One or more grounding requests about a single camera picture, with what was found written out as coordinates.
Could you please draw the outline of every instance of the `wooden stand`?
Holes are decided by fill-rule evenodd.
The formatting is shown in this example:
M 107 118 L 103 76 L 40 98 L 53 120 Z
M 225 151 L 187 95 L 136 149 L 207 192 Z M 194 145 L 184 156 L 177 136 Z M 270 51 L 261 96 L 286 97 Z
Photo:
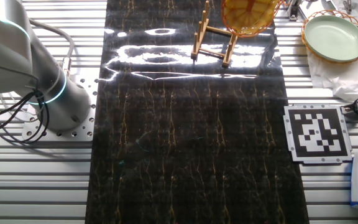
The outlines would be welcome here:
M 205 2 L 205 10 L 203 10 L 203 18 L 202 21 L 198 22 L 198 32 L 194 34 L 194 46 L 193 50 L 191 51 L 191 58 L 193 60 L 197 60 L 198 53 L 200 51 L 206 52 L 209 54 L 217 55 L 218 57 L 223 58 L 222 67 L 228 67 L 231 60 L 231 55 L 233 54 L 234 46 L 237 43 L 238 36 L 232 34 L 229 31 L 218 29 L 215 27 L 210 27 L 208 25 L 209 19 L 207 19 L 209 14 L 209 1 Z M 201 44 L 203 43 L 203 39 L 205 36 L 206 31 L 214 32 L 221 35 L 228 35 L 231 36 L 229 46 L 227 47 L 226 54 L 213 52 L 211 50 L 201 48 Z

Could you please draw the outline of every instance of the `black marble surface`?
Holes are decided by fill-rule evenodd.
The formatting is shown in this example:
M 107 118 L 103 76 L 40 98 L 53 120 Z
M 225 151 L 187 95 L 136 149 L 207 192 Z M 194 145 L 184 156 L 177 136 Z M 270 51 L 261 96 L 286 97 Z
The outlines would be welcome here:
M 194 62 L 203 7 L 108 1 L 86 223 L 308 223 L 274 24 L 239 39 L 228 69 Z M 208 33 L 203 48 L 228 42 Z

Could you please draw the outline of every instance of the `wicker basket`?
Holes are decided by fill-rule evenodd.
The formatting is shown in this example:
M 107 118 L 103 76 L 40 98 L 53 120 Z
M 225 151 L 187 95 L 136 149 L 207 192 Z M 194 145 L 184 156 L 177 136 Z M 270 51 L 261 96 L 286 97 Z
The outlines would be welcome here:
M 255 24 L 253 24 L 254 27 L 242 27 L 242 29 L 239 30 L 239 29 L 236 29 L 236 28 L 230 26 L 227 22 L 227 15 L 225 15 L 225 8 L 227 8 L 226 1 L 227 0 L 222 0 L 222 21 L 223 21 L 224 25 L 226 26 L 227 30 L 238 37 L 254 37 L 254 36 L 258 35 L 259 33 L 263 32 L 265 29 L 267 29 L 272 24 L 274 17 L 276 16 L 278 10 L 280 9 L 280 6 L 282 4 L 287 6 L 287 4 L 285 4 L 285 0 L 278 0 L 276 3 L 275 9 L 274 9 L 272 18 L 269 19 L 269 21 L 266 24 L 260 25 L 260 24 L 258 24 L 258 22 L 256 22 Z
M 322 15 L 326 15 L 326 16 L 338 16 L 338 17 L 341 17 L 341 18 L 344 18 L 344 19 L 349 19 L 351 23 L 355 24 L 357 27 L 358 27 L 358 21 L 355 17 L 352 17 L 352 16 L 349 16 L 347 15 L 346 13 L 343 13 L 343 12 L 339 12 L 339 11 L 336 11 L 336 10 L 323 10 L 323 11 L 320 11 L 320 12 L 315 12 L 313 13 L 309 18 L 307 18 L 303 25 L 302 25 L 302 30 L 301 30 L 301 36 L 302 36 L 302 42 L 305 44 L 306 48 L 316 57 L 320 58 L 321 60 L 324 60 L 326 62 L 329 62 L 329 63 L 335 63 L 335 64 L 346 64 L 346 63 L 351 63 L 351 62 L 355 62 L 356 60 L 358 60 L 358 57 L 355 58 L 354 60 L 351 60 L 351 61 L 347 61 L 347 62 L 334 62 L 334 61 L 331 61 L 331 60 L 328 60 L 326 58 L 323 58 L 321 57 L 320 55 L 316 54 L 313 50 L 310 49 L 308 43 L 306 42 L 306 38 L 305 38 L 305 27 L 306 27 L 306 24 L 314 17 L 316 16 L 322 16 Z

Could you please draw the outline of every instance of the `plate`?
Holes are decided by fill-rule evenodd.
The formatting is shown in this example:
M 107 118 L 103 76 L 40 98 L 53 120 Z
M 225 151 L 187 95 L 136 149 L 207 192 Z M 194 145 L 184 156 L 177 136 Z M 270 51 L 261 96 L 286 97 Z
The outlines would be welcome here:
M 311 50 L 334 62 L 358 58 L 358 27 L 336 16 L 319 16 L 305 26 L 305 39 Z

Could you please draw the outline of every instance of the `metal clamp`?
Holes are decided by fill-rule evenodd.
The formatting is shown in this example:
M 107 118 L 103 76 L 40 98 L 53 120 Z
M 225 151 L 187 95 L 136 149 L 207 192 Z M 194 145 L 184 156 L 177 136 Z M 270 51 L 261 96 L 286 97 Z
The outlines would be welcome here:
M 288 16 L 290 17 L 290 21 L 298 20 L 298 11 L 299 5 L 301 4 L 302 0 L 291 0 L 290 5 L 288 7 Z

